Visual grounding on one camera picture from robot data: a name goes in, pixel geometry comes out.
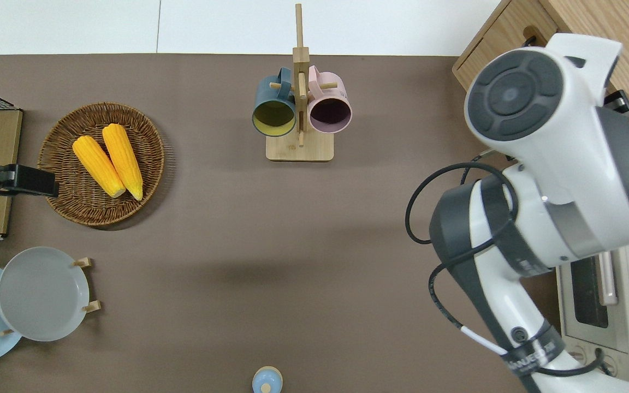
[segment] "oven window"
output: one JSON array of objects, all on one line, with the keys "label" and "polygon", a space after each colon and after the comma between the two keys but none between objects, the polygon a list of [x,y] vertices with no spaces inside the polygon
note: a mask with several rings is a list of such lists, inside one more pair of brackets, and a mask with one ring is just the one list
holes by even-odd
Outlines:
[{"label": "oven window", "polygon": [[574,314],[580,323],[608,328],[608,309],[598,300],[597,257],[572,262]]}]

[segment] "wooden base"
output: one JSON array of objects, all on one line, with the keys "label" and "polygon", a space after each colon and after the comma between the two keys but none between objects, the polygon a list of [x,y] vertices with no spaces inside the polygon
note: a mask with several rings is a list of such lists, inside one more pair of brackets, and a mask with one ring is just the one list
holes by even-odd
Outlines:
[{"label": "wooden base", "polygon": [[327,162],[334,158],[334,134],[308,129],[302,133],[302,147],[299,134],[294,129],[284,136],[266,137],[266,158],[271,161],[306,162]]}]

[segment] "white wall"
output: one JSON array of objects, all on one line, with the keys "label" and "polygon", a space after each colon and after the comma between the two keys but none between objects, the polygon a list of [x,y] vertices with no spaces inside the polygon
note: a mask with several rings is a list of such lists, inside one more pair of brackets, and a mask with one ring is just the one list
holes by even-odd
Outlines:
[{"label": "white wall", "polygon": [[[500,0],[300,0],[315,55],[459,55]],[[0,0],[0,54],[265,53],[295,0]]]}]

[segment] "pink mug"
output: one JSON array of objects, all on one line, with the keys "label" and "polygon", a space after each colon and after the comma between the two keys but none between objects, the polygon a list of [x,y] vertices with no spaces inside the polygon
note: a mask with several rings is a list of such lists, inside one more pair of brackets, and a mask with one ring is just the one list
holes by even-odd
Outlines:
[{"label": "pink mug", "polygon": [[[344,82],[332,72],[319,72],[310,66],[308,85],[310,95],[307,104],[307,116],[310,124],[319,132],[334,133],[343,130],[351,122],[349,104]],[[336,83],[336,87],[322,89],[320,85]]]}]

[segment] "brown table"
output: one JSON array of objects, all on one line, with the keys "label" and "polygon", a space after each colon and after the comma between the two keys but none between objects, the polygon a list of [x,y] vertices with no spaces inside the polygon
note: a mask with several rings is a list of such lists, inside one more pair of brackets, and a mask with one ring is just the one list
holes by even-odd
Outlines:
[{"label": "brown table", "polygon": [[[290,56],[0,56],[0,95],[24,109],[18,162],[35,166],[63,115],[102,100],[147,114],[167,142],[150,203],[109,230],[13,200],[0,267],[23,249],[89,256],[103,309],[52,343],[0,358],[0,391],[251,391],[273,365],[284,391],[522,391],[496,355],[434,308],[438,264],[404,210],[435,169],[483,147],[462,118],[452,57],[313,56],[354,109],[328,163],[270,162],[250,123],[257,82]],[[461,174],[442,177],[414,209]],[[439,296],[487,334],[449,276]]]}]

